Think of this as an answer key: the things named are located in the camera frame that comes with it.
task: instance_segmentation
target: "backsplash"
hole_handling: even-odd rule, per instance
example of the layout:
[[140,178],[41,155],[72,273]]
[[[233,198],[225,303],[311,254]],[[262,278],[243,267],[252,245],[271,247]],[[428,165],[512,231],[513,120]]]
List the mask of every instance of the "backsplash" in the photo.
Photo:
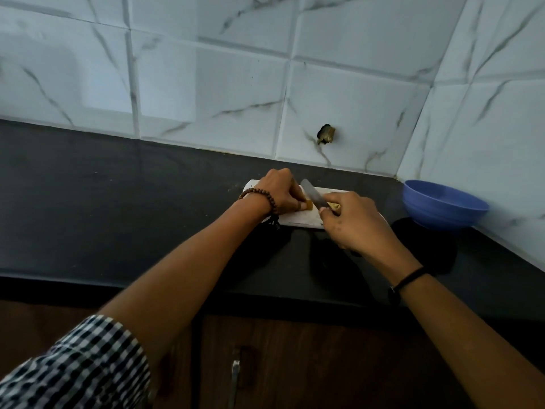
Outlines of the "backsplash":
[[399,178],[485,199],[480,229],[545,270],[545,0],[468,0]]
[[0,0],[0,117],[393,176],[465,1]]

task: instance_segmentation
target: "knife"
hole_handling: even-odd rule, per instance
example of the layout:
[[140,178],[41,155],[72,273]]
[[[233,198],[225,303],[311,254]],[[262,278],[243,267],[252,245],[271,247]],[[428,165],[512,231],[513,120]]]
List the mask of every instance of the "knife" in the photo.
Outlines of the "knife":
[[[309,197],[312,203],[318,208],[318,210],[320,210],[320,208],[322,207],[331,209],[324,197],[316,190],[314,186],[312,186],[308,179],[303,179],[301,181],[301,187],[303,188],[305,194],[307,194],[307,197]],[[331,212],[334,213],[336,216],[339,215],[333,210],[331,210]]]

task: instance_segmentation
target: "black countertop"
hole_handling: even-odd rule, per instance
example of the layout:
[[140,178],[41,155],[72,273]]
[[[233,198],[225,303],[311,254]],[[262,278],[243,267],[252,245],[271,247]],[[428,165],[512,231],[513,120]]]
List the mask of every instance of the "black countertop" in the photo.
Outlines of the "black countertop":
[[[87,304],[75,287],[102,286],[106,294],[96,301],[103,302],[271,168],[289,167],[297,180],[369,196],[389,222],[406,216],[402,185],[392,178],[21,123],[0,127],[4,298],[72,296]],[[438,277],[446,287],[488,321],[545,322],[545,273],[474,229],[456,243],[452,272]],[[387,287],[361,257],[330,247],[323,231],[261,227],[208,303],[257,315],[274,315],[283,304],[284,317],[313,309],[341,323],[354,312],[386,324],[409,321],[405,307],[388,306]]]

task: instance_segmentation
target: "black wristband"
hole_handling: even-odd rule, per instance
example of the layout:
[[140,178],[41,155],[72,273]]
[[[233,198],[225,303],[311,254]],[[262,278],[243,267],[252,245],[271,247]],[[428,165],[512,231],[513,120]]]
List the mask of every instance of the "black wristband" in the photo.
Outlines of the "black wristband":
[[399,282],[397,286],[390,286],[388,289],[388,300],[390,300],[391,305],[398,305],[401,301],[401,296],[399,295],[399,290],[404,288],[408,283],[413,282],[418,277],[421,277],[424,274],[429,274],[426,267],[419,268],[418,270],[410,273],[407,277]]

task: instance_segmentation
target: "cabinet handle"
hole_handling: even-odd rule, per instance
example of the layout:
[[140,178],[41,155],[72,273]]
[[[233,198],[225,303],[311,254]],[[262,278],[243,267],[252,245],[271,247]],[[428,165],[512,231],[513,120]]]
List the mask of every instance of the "cabinet handle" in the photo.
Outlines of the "cabinet handle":
[[240,354],[234,358],[231,365],[231,387],[229,392],[228,409],[234,409],[236,400],[236,390],[238,389],[238,376],[240,373]]

